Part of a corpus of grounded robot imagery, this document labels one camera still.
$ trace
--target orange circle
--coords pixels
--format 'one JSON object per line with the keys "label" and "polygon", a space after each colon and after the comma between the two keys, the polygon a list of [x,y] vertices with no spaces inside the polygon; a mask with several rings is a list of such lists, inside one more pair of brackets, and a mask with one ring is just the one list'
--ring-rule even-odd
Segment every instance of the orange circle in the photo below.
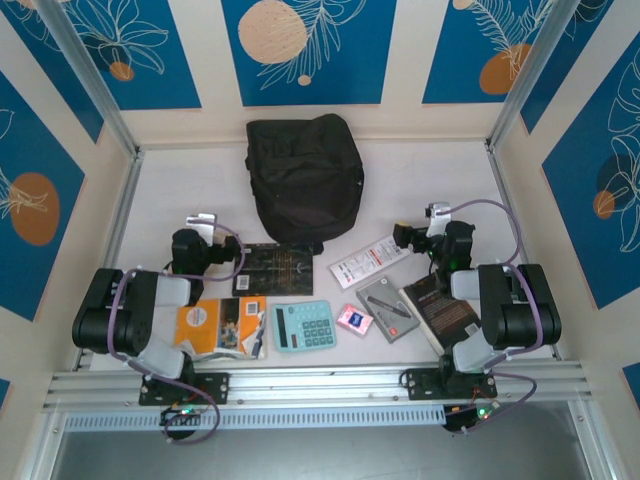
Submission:
{"label": "orange circle", "polygon": [[133,80],[133,68],[123,62],[113,62],[109,66],[109,72],[113,75],[117,80],[121,82],[130,82]]}
{"label": "orange circle", "polygon": [[53,183],[40,173],[23,173],[11,185],[9,199],[15,204],[11,223],[20,238],[36,247],[48,244],[60,221],[60,199]]}
{"label": "orange circle", "polygon": [[611,192],[602,190],[598,192],[596,198],[593,199],[593,210],[602,220],[606,220],[616,208],[616,199]]}
{"label": "orange circle", "polygon": [[509,93],[530,50],[531,45],[527,43],[514,45],[491,58],[480,73],[482,91],[489,95]]}

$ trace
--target black book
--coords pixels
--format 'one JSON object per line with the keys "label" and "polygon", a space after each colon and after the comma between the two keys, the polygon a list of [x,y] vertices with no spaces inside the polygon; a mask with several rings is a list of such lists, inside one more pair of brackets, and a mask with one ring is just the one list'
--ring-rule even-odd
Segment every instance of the black book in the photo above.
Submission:
{"label": "black book", "polygon": [[448,297],[438,290],[435,274],[401,288],[398,293],[421,320],[420,328],[438,355],[466,340],[480,328],[480,319],[469,303]]}
{"label": "black book", "polygon": [[[313,244],[249,244],[245,253],[234,297],[313,295]],[[239,262],[236,257],[235,268]]]}

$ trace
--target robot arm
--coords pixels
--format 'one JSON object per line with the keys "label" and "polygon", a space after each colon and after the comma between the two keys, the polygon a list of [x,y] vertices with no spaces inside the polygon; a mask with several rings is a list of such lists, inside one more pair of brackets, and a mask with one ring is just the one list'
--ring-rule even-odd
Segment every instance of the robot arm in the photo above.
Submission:
{"label": "robot arm", "polygon": [[[122,279],[121,270],[101,268],[73,323],[73,343],[95,353],[107,354],[107,327],[113,296]],[[154,336],[151,332],[153,312],[160,306],[187,305],[189,281],[168,278],[157,272],[138,272],[126,285],[118,306],[114,331],[114,348],[150,372],[167,378],[180,378],[185,354]]]}
{"label": "robot arm", "polygon": [[[396,224],[393,237],[401,248],[427,253],[436,266],[436,285],[454,298],[480,300],[481,330],[453,348],[458,372],[481,370],[492,358],[511,348],[537,341],[531,306],[520,282],[502,265],[471,268],[473,225],[451,219],[445,202],[430,204],[427,227]],[[523,264],[519,272],[530,286],[543,327],[543,345],[556,343],[562,331],[560,317],[542,267]]]}
{"label": "robot arm", "polygon": [[[198,223],[203,220],[210,224]],[[187,225],[193,228],[173,235],[170,264],[175,274],[202,276],[212,263],[232,261],[240,252],[233,236],[226,237],[222,245],[213,243],[215,216],[188,217]],[[94,275],[73,323],[72,338],[77,347],[109,353],[109,316],[122,278],[123,272],[115,269],[99,269]],[[154,375],[192,385],[195,374],[191,358],[153,335],[153,315],[155,307],[195,305],[203,289],[201,279],[136,272],[125,285],[118,305],[114,350],[133,368],[142,367]]]}

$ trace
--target barcode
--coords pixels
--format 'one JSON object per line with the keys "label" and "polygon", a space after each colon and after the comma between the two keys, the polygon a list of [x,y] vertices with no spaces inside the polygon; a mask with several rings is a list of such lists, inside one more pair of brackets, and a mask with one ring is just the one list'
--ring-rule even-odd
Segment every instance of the barcode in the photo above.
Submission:
{"label": "barcode", "polygon": [[469,325],[467,328],[464,329],[464,331],[467,332],[467,335],[469,335],[469,336],[472,336],[478,330],[480,330],[480,329],[478,328],[478,326],[475,323],[472,323],[471,325]]}
{"label": "barcode", "polygon": [[247,303],[247,315],[257,315],[260,304],[258,302]]}
{"label": "barcode", "polygon": [[238,275],[236,290],[249,290],[249,275]]}

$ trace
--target white paper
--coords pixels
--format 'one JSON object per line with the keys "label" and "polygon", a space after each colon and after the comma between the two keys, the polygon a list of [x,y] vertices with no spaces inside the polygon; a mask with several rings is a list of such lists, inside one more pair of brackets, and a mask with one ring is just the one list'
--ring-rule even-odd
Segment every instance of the white paper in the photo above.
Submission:
{"label": "white paper", "polygon": [[342,288],[349,288],[410,255],[400,248],[393,236],[378,240],[373,245],[329,267]]}

